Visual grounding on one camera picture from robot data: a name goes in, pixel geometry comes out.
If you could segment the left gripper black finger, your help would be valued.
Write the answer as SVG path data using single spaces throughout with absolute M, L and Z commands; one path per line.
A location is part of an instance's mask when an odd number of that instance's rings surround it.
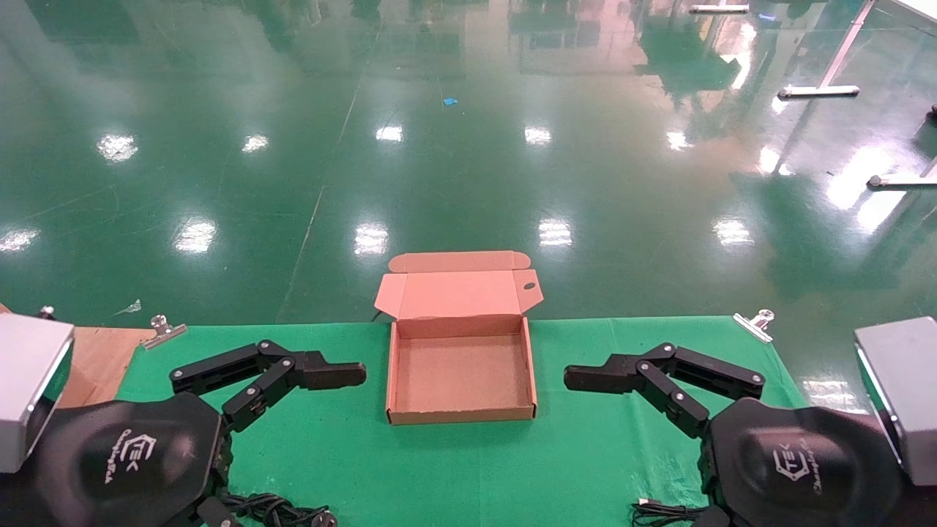
M 301 388 L 321 391 L 361 386 L 366 368 L 361 362 L 330 363 L 321 351 L 290 351 L 271 340 L 238 347 L 170 372 L 174 393 L 198 396 L 250 381 L 264 396 L 284 396 Z

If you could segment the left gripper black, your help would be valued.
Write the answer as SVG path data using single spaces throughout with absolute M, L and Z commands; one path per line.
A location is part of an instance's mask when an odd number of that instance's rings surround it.
M 29 457 L 32 526 L 231 526 L 227 433 L 294 389 L 285 358 L 222 405 L 191 394 L 57 411 Z

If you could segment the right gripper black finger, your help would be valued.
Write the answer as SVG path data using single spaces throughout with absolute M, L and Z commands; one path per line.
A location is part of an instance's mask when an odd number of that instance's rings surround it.
M 672 343 L 644 354 L 611 354 L 602 366 L 570 365 L 569 390 L 609 394 L 637 393 L 648 401 L 670 400 L 680 381 L 731 400 L 762 397 L 764 375 Z

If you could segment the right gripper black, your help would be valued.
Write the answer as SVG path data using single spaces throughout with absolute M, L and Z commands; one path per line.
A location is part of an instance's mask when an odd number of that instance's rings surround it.
M 706 493 L 733 525 L 883 526 L 900 503 L 903 471 L 872 416 L 743 398 L 709 423 L 658 367 L 637 374 L 637 392 L 683 434 L 706 429 Z

